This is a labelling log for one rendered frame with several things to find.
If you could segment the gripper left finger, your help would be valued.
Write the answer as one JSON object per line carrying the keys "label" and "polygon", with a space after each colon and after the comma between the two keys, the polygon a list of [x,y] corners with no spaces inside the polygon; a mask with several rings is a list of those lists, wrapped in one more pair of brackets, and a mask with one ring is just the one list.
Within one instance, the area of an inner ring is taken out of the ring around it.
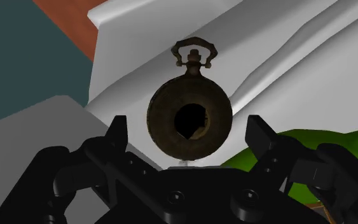
{"label": "gripper left finger", "polygon": [[139,181],[157,170],[126,150],[127,118],[114,117],[105,136],[70,152],[39,151],[0,206],[0,224],[68,224],[76,192],[91,188],[109,210],[95,224],[167,224],[144,202]]}

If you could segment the bronze pocket watch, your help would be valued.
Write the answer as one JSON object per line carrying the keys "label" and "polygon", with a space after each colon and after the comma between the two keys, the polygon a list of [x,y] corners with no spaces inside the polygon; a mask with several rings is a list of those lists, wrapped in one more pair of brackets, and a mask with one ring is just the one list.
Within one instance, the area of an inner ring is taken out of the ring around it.
{"label": "bronze pocket watch", "polygon": [[165,82],[147,110],[148,132],[165,154],[198,160],[213,154],[227,139],[233,121],[230,100],[214,81],[201,74],[218,55],[208,41],[191,37],[171,49],[177,66],[186,72]]}

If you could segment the green blanket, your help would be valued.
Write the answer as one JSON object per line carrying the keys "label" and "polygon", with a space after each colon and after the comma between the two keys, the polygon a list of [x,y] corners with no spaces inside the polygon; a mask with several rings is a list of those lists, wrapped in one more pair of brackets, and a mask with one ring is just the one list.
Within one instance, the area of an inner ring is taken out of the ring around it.
{"label": "green blanket", "polygon": [[[311,149],[316,149],[320,143],[339,144],[358,158],[358,130],[349,133],[340,133],[328,130],[293,129],[279,132],[279,134],[294,137]],[[222,166],[250,171],[256,162],[256,157],[250,149],[246,148],[225,161]],[[289,196],[302,204],[313,204],[319,201],[310,193],[305,185],[298,183],[293,184]]]}

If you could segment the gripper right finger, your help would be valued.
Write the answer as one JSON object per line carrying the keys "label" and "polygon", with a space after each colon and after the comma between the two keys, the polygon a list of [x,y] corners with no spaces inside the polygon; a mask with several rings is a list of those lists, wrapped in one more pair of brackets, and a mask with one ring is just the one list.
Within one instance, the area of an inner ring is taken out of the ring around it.
{"label": "gripper right finger", "polygon": [[257,158],[251,173],[262,182],[260,197],[301,183],[325,205],[336,224],[358,224],[358,159],[344,147],[322,143],[314,150],[278,135],[260,116],[248,117],[245,141]]}

